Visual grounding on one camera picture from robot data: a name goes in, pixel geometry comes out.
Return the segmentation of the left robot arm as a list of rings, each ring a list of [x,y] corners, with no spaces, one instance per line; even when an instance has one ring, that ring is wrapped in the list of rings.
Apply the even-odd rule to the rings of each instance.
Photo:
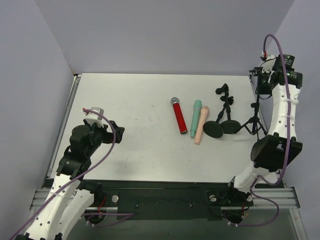
[[[94,168],[91,156],[101,144],[119,144],[124,132],[125,128],[112,120],[103,124],[85,118],[82,125],[74,127],[45,202],[27,220],[25,232],[17,232],[11,239],[65,240],[86,208],[104,197],[99,183],[84,179]]]

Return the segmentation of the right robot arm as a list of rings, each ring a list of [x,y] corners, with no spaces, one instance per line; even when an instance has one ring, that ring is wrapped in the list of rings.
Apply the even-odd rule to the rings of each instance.
[[[251,73],[257,78],[257,96],[273,99],[272,117],[268,132],[251,149],[250,164],[228,184],[226,196],[234,202],[247,200],[260,181],[275,185],[303,148],[295,129],[303,75],[293,68],[295,57],[264,52],[261,60]]]

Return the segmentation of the red glitter microphone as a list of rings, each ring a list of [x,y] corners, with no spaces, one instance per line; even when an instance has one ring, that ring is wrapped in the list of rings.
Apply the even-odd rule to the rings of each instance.
[[[188,129],[185,123],[185,119],[181,110],[180,100],[177,97],[172,97],[170,104],[173,107],[173,111],[176,117],[180,134],[184,135],[188,133]]]

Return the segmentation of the black tripod microphone stand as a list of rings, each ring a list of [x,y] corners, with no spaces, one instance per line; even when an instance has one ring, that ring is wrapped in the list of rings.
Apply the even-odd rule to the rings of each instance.
[[[260,111],[260,95],[259,95],[259,83],[257,82],[255,94],[256,94],[256,100],[253,102],[250,107],[253,108],[254,114],[252,117],[250,117],[244,124],[242,124],[234,133],[238,133],[240,130],[245,128],[247,132],[252,135],[256,136],[257,141],[260,140],[259,132],[262,130],[264,135],[267,135],[267,131],[265,127],[263,126],[261,119],[259,118],[258,114]]]

